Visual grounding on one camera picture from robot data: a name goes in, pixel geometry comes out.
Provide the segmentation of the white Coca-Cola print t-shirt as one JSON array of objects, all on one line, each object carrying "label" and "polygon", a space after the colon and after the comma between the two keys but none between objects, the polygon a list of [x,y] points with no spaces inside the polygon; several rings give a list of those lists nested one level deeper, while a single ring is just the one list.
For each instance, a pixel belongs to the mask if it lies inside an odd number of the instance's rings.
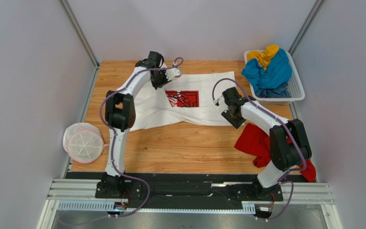
[{"label": "white Coca-Cola print t-shirt", "polygon": [[209,74],[183,74],[162,88],[147,82],[134,97],[136,120],[131,131],[150,129],[180,122],[204,126],[227,126],[221,113],[225,104],[216,106],[226,89],[235,87],[233,71]]}]

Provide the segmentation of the aluminium corner post left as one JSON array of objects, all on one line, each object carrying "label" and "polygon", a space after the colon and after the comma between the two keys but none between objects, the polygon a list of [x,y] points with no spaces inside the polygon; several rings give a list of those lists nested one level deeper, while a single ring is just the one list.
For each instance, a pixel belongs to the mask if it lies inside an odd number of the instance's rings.
[{"label": "aluminium corner post left", "polygon": [[79,42],[81,43],[84,51],[86,52],[89,60],[91,61],[92,65],[95,69],[99,69],[100,63],[98,59],[96,58],[85,34],[82,31],[82,28],[77,20],[77,17],[75,13],[73,12],[71,5],[68,0],[58,0],[59,4],[61,5],[64,14],[66,15],[70,25],[72,26],[77,38],[79,39]]}]

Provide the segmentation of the white plastic laundry basket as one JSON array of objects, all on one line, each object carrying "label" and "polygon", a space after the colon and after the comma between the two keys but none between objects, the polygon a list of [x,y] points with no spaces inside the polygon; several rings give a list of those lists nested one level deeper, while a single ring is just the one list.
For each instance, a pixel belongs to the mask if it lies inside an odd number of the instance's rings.
[{"label": "white plastic laundry basket", "polygon": [[296,69],[295,63],[291,54],[288,51],[285,51],[289,65],[292,68],[292,76],[289,79],[287,91],[290,93],[290,98],[260,98],[256,96],[253,86],[249,83],[252,97],[254,97],[260,104],[262,105],[286,105],[292,102],[301,101],[305,98],[304,88],[302,86],[302,82],[300,80],[298,71]]}]

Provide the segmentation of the red t-shirt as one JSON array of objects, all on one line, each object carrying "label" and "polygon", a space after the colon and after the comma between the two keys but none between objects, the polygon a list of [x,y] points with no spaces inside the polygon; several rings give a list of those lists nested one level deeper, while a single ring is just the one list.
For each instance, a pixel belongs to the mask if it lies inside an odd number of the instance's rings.
[{"label": "red t-shirt", "polygon": [[253,164],[258,167],[265,167],[271,161],[270,138],[258,126],[247,124],[238,138],[235,149],[256,156]]}]

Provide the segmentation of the white mesh laundry bag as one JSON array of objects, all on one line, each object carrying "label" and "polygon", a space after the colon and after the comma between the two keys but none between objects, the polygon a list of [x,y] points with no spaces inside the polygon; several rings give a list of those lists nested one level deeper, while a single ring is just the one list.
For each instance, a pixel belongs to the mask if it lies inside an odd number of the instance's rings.
[{"label": "white mesh laundry bag", "polygon": [[81,164],[96,161],[108,147],[99,128],[89,123],[75,123],[67,127],[62,144],[69,157]]}]

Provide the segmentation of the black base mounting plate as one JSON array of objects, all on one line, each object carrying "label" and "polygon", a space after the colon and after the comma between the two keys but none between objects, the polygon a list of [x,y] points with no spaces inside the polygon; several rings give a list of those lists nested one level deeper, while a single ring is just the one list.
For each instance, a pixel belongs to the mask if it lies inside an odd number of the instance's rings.
[{"label": "black base mounting plate", "polygon": [[[69,172],[65,178],[77,181],[93,181],[96,198],[97,184],[103,172]],[[263,198],[252,192],[255,174],[168,174],[128,173],[126,192],[121,198],[97,198],[114,200],[111,207],[133,209],[187,209],[187,210],[237,210],[245,201],[261,201],[271,204],[284,200],[280,186]]]}]

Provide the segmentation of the aluminium corner post right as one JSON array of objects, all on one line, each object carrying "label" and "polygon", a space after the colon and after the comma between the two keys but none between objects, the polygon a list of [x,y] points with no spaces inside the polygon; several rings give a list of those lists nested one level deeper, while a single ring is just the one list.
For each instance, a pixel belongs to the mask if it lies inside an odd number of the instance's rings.
[{"label": "aluminium corner post right", "polygon": [[301,44],[303,38],[306,36],[308,30],[310,29],[311,25],[313,24],[314,20],[316,19],[317,15],[319,14],[321,8],[325,4],[326,0],[316,0],[308,13],[306,19],[304,20],[301,28],[299,29],[293,43],[291,44],[288,52],[293,55],[296,50],[298,49],[299,45]]}]

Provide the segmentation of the blue t-shirt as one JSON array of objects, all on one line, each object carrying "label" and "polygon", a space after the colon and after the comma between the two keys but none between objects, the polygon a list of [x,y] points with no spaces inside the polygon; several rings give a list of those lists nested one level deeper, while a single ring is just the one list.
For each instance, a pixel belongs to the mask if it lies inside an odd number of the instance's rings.
[{"label": "blue t-shirt", "polygon": [[252,58],[247,61],[241,72],[255,91],[277,89],[291,79],[292,73],[287,53],[281,48],[278,49],[266,68],[256,58]]}]

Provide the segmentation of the yellow t-shirt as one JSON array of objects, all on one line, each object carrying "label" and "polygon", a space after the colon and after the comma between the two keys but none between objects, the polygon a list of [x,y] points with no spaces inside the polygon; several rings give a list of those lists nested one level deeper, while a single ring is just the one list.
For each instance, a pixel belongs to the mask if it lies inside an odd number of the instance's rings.
[{"label": "yellow t-shirt", "polygon": [[262,66],[265,70],[267,70],[268,65],[275,57],[275,55],[280,50],[280,47],[277,44],[268,45],[263,51],[250,51],[246,55],[246,60],[250,61],[252,59],[256,59],[260,66]]}]

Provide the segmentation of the dark blue denim garment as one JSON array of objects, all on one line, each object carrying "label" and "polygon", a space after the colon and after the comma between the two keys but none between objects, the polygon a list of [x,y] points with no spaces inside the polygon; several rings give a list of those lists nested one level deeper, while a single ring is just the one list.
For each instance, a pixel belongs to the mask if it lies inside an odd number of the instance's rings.
[{"label": "dark blue denim garment", "polygon": [[255,95],[259,98],[290,98],[288,83],[283,83],[275,89],[258,89]]}]

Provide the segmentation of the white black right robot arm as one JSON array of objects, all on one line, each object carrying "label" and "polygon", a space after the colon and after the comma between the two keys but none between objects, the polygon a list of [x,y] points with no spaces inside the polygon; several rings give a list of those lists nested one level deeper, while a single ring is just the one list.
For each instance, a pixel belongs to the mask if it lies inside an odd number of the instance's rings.
[{"label": "white black right robot arm", "polygon": [[236,87],[223,91],[227,108],[221,113],[232,126],[239,128],[246,120],[269,136],[271,161],[252,183],[252,192],[263,198],[292,171],[303,171],[312,152],[304,124],[299,119],[278,116],[249,96],[242,97]]}]

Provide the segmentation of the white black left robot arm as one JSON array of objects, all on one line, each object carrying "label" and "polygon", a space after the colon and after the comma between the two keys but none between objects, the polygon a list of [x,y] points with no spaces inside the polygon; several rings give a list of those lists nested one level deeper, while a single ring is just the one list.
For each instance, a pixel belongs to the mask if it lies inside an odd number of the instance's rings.
[{"label": "white black left robot arm", "polygon": [[109,128],[109,154],[105,171],[96,188],[96,198],[121,198],[126,192],[125,150],[128,134],[135,124],[135,97],[150,83],[154,89],[162,88],[181,76],[177,58],[172,66],[164,63],[164,57],[151,51],[147,58],[135,64],[131,76],[114,91],[108,91],[99,108],[102,122]]}]

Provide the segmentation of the aluminium frame rail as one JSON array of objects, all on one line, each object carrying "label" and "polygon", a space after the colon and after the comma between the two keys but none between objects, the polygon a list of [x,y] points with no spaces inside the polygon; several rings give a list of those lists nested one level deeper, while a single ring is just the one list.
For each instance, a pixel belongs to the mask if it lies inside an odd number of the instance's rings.
[{"label": "aluminium frame rail", "polygon": [[48,192],[48,200],[57,200],[59,209],[95,210],[108,212],[165,213],[230,213],[255,212],[259,206],[279,206],[287,202],[294,205],[333,205],[334,199],[326,183],[294,183],[276,187],[263,199],[250,195],[250,182],[201,182],[197,188],[202,194],[162,194],[151,185],[151,194],[146,199],[147,188],[140,182],[127,181],[127,192],[120,198],[97,198],[97,180],[55,179]]}]

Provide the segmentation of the aluminium corner post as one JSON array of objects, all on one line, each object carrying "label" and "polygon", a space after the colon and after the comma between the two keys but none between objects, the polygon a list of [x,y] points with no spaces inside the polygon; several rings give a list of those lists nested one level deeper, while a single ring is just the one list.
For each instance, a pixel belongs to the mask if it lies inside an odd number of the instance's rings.
[{"label": "aluminium corner post", "polygon": [[319,14],[321,8],[325,4],[326,0],[316,0],[308,13],[306,19],[304,20],[301,28],[299,29],[293,43],[291,44],[288,52],[293,55],[296,50],[298,49],[299,45],[301,44],[303,38],[306,36],[308,30],[310,29],[311,25],[313,24],[314,20],[316,19],[317,15]]},{"label": "aluminium corner post", "polygon": [[86,52],[89,60],[91,61],[92,65],[95,69],[99,69],[100,63],[98,59],[96,58],[85,34],[82,31],[82,28],[77,20],[77,17],[75,13],[73,12],[71,5],[68,0],[58,0],[59,4],[61,5],[64,14],[66,15],[70,25],[72,26],[77,38],[79,39],[79,42],[81,43],[84,51]]}]

